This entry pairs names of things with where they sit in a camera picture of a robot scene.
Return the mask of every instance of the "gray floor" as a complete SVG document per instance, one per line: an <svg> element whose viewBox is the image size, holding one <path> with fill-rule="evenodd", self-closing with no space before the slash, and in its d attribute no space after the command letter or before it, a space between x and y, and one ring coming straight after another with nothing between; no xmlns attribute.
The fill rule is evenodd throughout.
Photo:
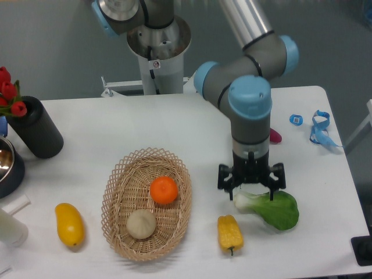
<svg viewBox="0 0 372 279"><path fill-rule="evenodd" d="M186 76L207 60L225 63L241 55L216 0L176 2L177 14L192 30L192 44L185 55ZM98 97L100 76L107 82L140 79L126 36L108 38L90 3L0 1L0 64L21 81L23 95ZM273 80L272 86L323 87L345 142L367 116L366 103L372 99L372 28L363 20L362 0L261 3L276 32L290 35L301 53L295 72ZM372 204L371 151L370 134L348 156L364 209Z"/></svg>

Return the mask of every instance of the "steamed bun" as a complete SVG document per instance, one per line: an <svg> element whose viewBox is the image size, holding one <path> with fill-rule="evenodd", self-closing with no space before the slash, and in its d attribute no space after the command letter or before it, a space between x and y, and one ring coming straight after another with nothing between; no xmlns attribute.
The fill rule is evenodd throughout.
<svg viewBox="0 0 372 279"><path fill-rule="evenodd" d="M147 209L138 209L129 215L126 228L136 239L148 238L156 228L155 215Z"/></svg>

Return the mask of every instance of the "pepper stem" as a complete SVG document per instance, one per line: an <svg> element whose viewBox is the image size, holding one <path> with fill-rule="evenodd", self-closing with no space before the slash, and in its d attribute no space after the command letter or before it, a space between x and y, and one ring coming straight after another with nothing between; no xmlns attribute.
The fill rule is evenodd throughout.
<svg viewBox="0 0 372 279"><path fill-rule="evenodd" d="M234 255L234 251L233 249L235 248L235 246L232 246L232 247L229 247L228 249L231 251L231 255L233 256Z"/></svg>

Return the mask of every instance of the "metal bowl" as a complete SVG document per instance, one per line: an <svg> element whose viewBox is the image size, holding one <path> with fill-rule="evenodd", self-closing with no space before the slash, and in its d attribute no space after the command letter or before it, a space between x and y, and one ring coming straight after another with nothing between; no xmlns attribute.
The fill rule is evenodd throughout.
<svg viewBox="0 0 372 279"><path fill-rule="evenodd" d="M0 137L0 198L12 193L24 177L24 162L10 141Z"/></svg>

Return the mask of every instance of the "wicker basket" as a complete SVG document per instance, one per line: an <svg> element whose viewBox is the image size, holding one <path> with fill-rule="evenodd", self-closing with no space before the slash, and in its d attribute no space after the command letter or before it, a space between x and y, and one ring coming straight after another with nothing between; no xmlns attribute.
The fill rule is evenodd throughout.
<svg viewBox="0 0 372 279"><path fill-rule="evenodd" d="M151 182L159 176L169 176L178 185L178 197L169 205L155 203L149 194ZM126 221L137 209L148 209L157 221L155 232L142 240L126 231ZM103 196L103 235L124 258L157 259L180 242L190 211L191 180L182 160L164 149L142 149L125 156L112 171Z"/></svg>

